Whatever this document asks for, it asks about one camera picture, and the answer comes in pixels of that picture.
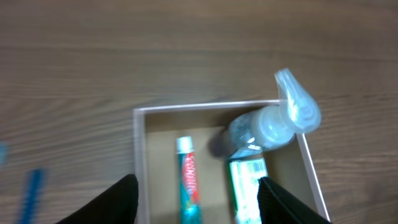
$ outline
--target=wooden table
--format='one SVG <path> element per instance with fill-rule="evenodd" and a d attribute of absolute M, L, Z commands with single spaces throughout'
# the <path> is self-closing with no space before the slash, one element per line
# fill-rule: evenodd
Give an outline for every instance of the wooden table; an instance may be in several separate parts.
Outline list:
<path fill-rule="evenodd" d="M 133 171 L 131 108 L 277 98 L 289 67 L 319 102 L 308 135 L 334 223 L 398 222 L 398 3 L 0 2 L 0 223 L 43 167 L 36 223 Z"/>

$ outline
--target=open cardboard box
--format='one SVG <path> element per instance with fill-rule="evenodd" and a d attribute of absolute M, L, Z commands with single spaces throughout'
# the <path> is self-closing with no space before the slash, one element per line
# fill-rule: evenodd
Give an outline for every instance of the open cardboard box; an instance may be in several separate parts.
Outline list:
<path fill-rule="evenodd" d="M 135 171 L 139 182 L 138 224 L 179 223 L 176 139 L 191 136 L 196 154 L 203 223 L 234 223 L 225 162 L 212 157 L 209 140 L 233 119 L 278 100 L 204 103 L 134 109 Z M 303 134 L 265 152 L 269 177 L 329 220 Z"/>

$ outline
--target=brown wooden surface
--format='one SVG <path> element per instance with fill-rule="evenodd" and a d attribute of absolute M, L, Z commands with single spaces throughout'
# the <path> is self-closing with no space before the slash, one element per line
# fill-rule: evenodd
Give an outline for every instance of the brown wooden surface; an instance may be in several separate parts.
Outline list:
<path fill-rule="evenodd" d="M 319 102 L 308 136 L 335 223 L 398 222 L 393 0 L 0 2 L 0 223 L 47 171 L 37 223 L 133 172 L 131 108 L 277 98 L 289 67 Z"/>

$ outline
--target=white cap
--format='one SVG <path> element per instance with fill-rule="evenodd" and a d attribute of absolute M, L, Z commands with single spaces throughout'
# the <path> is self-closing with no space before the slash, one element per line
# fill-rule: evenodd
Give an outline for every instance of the white cap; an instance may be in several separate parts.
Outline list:
<path fill-rule="evenodd" d="M 193 152 L 191 136 L 184 136 L 177 139 L 177 154 L 186 154 Z"/>

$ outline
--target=light blue object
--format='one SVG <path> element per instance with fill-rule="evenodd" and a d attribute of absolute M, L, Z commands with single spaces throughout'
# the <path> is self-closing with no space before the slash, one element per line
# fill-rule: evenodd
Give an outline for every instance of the light blue object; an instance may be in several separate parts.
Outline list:
<path fill-rule="evenodd" d="M 0 142 L 0 167 L 6 161 L 6 154 L 7 154 L 7 146 Z"/>
<path fill-rule="evenodd" d="M 304 90 L 289 69 L 275 74 L 279 106 L 266 106 L 236 118 L 229 125 L 229 140 L 236 151 L 231 159 L 282 147 L 294 138 L 316 130 L 321 123 L 317 102 Z"/>

